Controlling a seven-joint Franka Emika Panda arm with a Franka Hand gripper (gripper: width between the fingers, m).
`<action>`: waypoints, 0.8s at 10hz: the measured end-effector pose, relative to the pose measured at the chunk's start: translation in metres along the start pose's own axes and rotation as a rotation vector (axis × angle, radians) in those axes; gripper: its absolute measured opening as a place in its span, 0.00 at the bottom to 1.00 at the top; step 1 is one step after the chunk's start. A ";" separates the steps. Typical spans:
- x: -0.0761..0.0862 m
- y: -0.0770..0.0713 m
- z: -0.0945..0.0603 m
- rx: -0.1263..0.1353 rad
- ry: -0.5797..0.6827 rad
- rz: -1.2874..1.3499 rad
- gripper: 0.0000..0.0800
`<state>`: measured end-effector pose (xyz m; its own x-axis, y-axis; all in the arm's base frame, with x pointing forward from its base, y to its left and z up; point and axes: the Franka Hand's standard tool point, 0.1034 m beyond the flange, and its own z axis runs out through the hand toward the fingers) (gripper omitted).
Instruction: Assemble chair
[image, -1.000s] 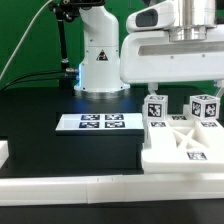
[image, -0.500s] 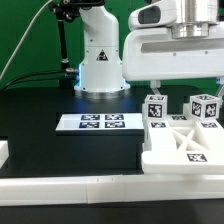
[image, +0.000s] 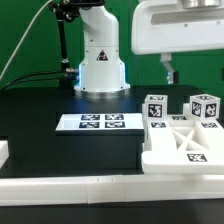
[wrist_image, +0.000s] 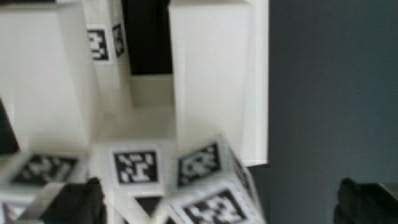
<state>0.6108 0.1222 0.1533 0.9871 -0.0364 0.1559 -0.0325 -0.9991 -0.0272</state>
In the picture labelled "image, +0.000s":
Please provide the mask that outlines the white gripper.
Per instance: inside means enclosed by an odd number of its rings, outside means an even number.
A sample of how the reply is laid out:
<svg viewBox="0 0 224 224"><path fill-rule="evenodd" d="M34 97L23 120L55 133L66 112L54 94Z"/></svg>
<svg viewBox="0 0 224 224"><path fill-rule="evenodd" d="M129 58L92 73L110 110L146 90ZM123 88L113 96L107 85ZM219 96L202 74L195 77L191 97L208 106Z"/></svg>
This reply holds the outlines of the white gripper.
<svg viewBox="0 0 224 224"><path fill-rule="evenodd" d="M131 45L137 55L162 53L167 82L177 84L170 53L224 48L224 0L139 0Z"/></svg>

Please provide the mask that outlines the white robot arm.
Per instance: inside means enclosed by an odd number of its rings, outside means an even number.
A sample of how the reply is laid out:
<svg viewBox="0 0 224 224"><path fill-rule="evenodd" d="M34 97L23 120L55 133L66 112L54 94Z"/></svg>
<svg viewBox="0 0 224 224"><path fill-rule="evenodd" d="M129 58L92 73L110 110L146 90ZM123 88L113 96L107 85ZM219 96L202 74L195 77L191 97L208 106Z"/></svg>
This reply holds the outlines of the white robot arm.
<svg viewBox="0 0 224 224"><path fill-rule="evenodd" d="M125 65L119 57L119 23L103 6L80 10L84 59L74 91L91 98L129 92ZM138 0L131 29L136 55L159 54L168 70L177 52L224 48L224 0Z"/></svg>

